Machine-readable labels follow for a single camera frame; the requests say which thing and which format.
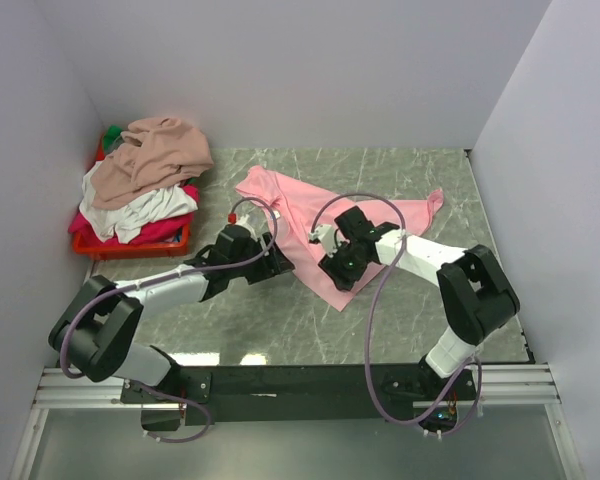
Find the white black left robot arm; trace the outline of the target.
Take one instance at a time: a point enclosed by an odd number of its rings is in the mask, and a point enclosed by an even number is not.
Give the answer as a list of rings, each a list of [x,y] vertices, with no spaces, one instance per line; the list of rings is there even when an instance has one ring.
[[[181,367],[166,352],[135,343],[140,322],[179,305],[207,301],[234,279],[255,284],[293,268],[272,234],[255,237],[243,226],[227,225],[214,243],[162,274],[118,282],[101,275],[90,278],[48,342],[59,353],[67,377],[93,382],[122,378],[166,402],[186,392]]]

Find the red plastic basket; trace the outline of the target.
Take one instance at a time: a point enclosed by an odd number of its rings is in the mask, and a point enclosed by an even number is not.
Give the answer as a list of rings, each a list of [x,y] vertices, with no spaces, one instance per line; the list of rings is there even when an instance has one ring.
[[[114,151],[122,143],[122,139],[120,136],[118,142],[115,145],[115,148],[111,149],[110,151],[104,151],[102,149],[101,143],[102,137],[98,149],[96,151],[93,166],[97,161],[102,161],[108,154]],[[183,183],[176,185],[185,186],[190,184]],[[185,225],[174,237],[167,241],[149,243],[144,245],[88,247],[80,234],[71,234],[70,232],[69,233],[72,235],[72,247],[74,252],[80,255],[85,255],[93,260],[104,261],[151,257],[176,257],[182,256],[188,252],[188,241],[191,233],[191,222],[188,225]]]

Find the white t shirt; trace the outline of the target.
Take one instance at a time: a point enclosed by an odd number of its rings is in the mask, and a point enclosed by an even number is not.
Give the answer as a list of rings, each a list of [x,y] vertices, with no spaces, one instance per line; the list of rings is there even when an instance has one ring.
[[[140,237],[142,227],[191,214],[198,209],[194,197],[178,185],[149,191],[119,209],[97,208],[91,177],[101,164],[102,161],[97,161],[83,177],[83,199],[78,207],[80,218],[92,228],[99,241],[117,239],[122,244],[130,244]]]

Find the magenta t shirt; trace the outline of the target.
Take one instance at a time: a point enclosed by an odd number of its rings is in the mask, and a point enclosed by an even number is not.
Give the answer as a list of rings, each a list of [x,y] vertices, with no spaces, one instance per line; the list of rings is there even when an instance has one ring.
[[[196,187],[192,185],[185,185],[180,187],[184,188],[187,193],[192,195],[198,204],[199,191]],[[171,239],[185,225],[188,225],[193,220],[194,212],[191,214],[185,214],[181,217],[158,221],[156,223],[150,223],[148,226],[141,228],[140,237],[137,240],[133,240],[130,244],[122,244],[121,241],[117,239],[112,239],[108,241],[97,240],[92,228],[87,226],[86,221],[80,218],[79,212],[76,214],[72,223],[70,224],[69,232],[71,234],[80,234],[88,247],[113,247],[158,243]]]

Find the green garment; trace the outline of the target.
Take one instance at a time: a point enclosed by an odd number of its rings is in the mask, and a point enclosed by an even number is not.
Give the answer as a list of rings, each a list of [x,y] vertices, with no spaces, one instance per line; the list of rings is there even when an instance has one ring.
[[[123,129],[117,125],[109,126],[102,137],[102,149],[104,151],[110,151],[111,149],[115,148],[122,131]]]

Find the pink t shirt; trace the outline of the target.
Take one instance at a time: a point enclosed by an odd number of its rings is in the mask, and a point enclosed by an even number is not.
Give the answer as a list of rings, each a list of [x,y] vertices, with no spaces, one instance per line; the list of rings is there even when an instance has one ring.
[[[250,168],[235,190],[243,198],[261,199],[278,213],[281,226],[276,244],[294,264],[296,277],[334,309],[344,310],[354,296],[382,271],[381,266],[372,264],[352,291],[339,291],[318,266],[324,257],[324,249],[311,244],[308,235],[315,219],[321,224],[334,225],[334,219],[353,206],[359,207],[375,225],[383,222],[398,224],[397,214],[385,203],[374,199],[355,202],[347,198],[336,201],[320,213],[319,210],[336,196],[335,193],[261,166]]]

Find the black base beam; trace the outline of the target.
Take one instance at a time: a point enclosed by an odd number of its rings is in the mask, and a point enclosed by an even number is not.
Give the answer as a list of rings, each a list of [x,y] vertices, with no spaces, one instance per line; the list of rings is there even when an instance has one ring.
[[[155,394],[136,381],[121,391],[125,405],[141,405],[141,422],[156,431],[205,422],[347,420],[378,417],[373,402],[399,420],[442,404],[473,401],[477,385],[469,369],[452,383],[423,363],[361,365],[183,367]]]

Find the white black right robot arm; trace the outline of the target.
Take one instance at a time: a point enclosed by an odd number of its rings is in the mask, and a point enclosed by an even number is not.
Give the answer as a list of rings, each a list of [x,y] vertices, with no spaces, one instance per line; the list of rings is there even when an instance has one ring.
[[[492,250],[481,244],[451,247],[411,235],[403,215],[396,223],[375,224],[352,207],[334,225],[314,221],[308,238],[322,246],[319,267],[339,291],[353,290],[372,264],[414,274],[439,289],[447,327],[419,361],[415,378],[403,384],[412,397],[444,397],[454,386],[453,374],[520,310]]]

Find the beige t shirt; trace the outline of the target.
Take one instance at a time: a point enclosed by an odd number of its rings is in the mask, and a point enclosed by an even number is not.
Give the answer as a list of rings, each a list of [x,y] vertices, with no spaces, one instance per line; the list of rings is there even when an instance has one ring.
[[[173,117],[136,120],[121,132],[122,143],[91,175],[93,205],[117,210],[139,196],[198,177],[214,166],[206,136]]]

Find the aluminium frame rail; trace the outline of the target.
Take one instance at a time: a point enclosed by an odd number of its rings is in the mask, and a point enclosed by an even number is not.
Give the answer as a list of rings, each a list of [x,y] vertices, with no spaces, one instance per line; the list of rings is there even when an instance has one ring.
[[[343,313],[293,276],[145,322],[139,337],[191,365],[359,361],[368,293]],[[218,423],[168,445],[145,437],[122,384],[46,369],[14,479],[579,479],[583,473],[552,372],[486,363],[477,415],[436,439],[382,420]]]

